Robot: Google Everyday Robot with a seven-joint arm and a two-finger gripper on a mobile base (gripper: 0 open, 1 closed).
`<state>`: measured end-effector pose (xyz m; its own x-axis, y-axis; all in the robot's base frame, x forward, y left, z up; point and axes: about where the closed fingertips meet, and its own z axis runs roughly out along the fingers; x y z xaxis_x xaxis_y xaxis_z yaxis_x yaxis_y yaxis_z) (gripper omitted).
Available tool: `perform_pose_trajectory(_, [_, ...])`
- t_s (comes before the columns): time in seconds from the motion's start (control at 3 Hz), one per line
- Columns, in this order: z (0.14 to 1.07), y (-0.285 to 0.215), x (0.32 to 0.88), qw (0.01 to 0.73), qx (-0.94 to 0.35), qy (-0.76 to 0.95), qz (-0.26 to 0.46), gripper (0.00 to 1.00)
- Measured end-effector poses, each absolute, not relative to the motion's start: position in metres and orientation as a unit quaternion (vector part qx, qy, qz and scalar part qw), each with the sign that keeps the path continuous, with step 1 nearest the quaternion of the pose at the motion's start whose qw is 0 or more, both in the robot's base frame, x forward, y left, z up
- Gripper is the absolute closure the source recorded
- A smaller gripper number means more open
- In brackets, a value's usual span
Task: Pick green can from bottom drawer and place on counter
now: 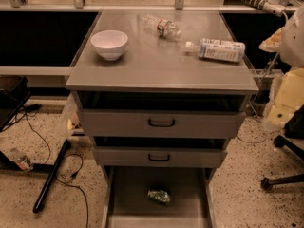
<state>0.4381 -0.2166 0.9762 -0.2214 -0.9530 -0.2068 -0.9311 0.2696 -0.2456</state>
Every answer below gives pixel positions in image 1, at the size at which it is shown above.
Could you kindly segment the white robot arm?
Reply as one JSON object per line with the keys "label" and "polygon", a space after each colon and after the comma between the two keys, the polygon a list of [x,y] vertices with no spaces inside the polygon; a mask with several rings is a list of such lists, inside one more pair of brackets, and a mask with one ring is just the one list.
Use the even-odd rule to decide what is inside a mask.
{"label": "white robot arm", "polygon": [[304,105],[304,7],[301,6],[284,27],[264,40],[259,48],[278,52],[291,68],[272,82],[270,101],[264,110],[264,126],[268,130],[283,128]]}

